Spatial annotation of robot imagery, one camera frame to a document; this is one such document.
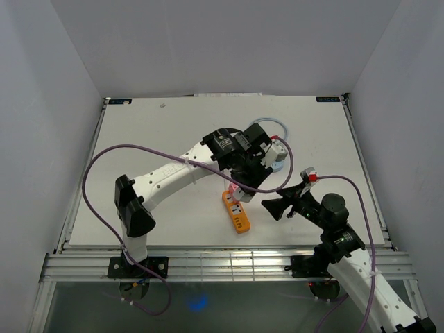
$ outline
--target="label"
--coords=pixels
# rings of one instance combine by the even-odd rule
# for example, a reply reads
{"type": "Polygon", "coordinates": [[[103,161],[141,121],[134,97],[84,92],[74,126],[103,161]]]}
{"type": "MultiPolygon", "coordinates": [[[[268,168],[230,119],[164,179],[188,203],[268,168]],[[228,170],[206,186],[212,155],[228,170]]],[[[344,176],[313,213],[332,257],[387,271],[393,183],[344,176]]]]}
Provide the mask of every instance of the label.
{"type": "Polygon", "coordinates": [[[320,102],[320,103],[341,102],[341,99],[339,97],[316,97],[316,102],[320,102]]]}
{"type": "Polygon", "coordinates": [[[225,139],[223,137],[222,139],[219,137],[216,142],[222,150],[233,144],[229,137],[226,137],[225,139]]]}
{"type": "Polygon", "coordinates": [[[182,163],[167,164],[166,166],[164,166],[162,173],[165,177],[168,177],[171,174],[180,171],[184,167],[185,167],[185,164],[182,164],[182,163]]]}
{"type": "Polygon", "coordinates": [[[352,235],[349,232],[344,232],[342,234],[342,237],[345,238],[346,241],[352,241],[353,240],[353,237],[352,237],[352,235]]]}
{"type": "Polygon", "coordinates": [[[123,104],[131,104],[132,99],[110,99],[108,101],[108,105],[123,105],[123,104]]]}

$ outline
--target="blue light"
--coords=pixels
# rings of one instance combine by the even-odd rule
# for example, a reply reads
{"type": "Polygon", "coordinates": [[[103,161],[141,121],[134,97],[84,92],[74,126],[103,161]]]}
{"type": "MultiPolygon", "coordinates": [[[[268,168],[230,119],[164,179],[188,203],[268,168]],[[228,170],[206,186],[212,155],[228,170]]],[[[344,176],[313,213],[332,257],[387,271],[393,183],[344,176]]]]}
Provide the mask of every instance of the blue light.
{"type": "Polygon", "coordinates": [[[204,310],[207,306],[207,295],[204,293],[200,297],[193,297],[193,299],[187,301],[188,308],[194,312],[204,310]]]}

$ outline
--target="black mounting bracket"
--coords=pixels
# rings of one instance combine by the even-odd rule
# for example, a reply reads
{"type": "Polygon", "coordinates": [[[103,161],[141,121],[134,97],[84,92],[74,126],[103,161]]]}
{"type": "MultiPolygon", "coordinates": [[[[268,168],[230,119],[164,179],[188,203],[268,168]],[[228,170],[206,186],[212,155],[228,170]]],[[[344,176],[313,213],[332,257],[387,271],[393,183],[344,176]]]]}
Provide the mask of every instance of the black mounting bracket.
{"type": "MultiPolygon", "coordinates": [[[[168,261],[168,257],[148,257],[139,264],[166,279],[168,277],[168,261]]],[[[155,278],[139,267],[130,265],[123,255],[111,257],[106,276],[110,279],[155,278]]]]}
{"type": "Polygon", "coordinates": [[[290,265],[285,266],[284,270],[291,271],[293,278],[330,278],[327,271],[316,268],[316,265],[310,263],[312,255],[292,255],[290,265]]]}

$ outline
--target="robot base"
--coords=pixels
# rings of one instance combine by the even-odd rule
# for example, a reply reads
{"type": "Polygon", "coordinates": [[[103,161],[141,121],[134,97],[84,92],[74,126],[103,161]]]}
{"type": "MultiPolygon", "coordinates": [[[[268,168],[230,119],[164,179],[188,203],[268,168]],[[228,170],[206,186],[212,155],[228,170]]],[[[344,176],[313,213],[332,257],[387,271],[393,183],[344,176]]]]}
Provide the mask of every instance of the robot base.
{"type": "MultiPolygon", "coordinates": [[[[148,257],[141,261],[143,267],[146,267],[157,273],[163,278],[168,276],[168,257],[148,257]]],[[[129,265],[123,255],[120,257],[112,257],[108,266],[107,277],[110,279],[143,279],[155,278],[139,267],[129,265]]]]}

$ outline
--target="metal rail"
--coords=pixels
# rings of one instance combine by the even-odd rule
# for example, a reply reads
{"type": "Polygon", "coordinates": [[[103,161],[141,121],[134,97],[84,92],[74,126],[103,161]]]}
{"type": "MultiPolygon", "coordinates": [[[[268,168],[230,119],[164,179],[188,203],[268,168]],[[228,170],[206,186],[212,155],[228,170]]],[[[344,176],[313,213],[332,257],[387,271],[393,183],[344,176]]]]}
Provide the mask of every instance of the metal rail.
{"type": "MultiPolygon", "coordinates": [[[[284,270],[292,255],[311,255],[312,250],[149,250],[150,256],[169,257],[168,281],[308,281],[294,278],[284,270]]],[[[114,281],[106,277],[111,257],[118,250],[83,251],[76,254],[48,255],[42,270],[43,282],[114,281]]],[[[377,267],[387,280],[412,280],[415,271],[409,255],[378,250],[377,267]]]]}

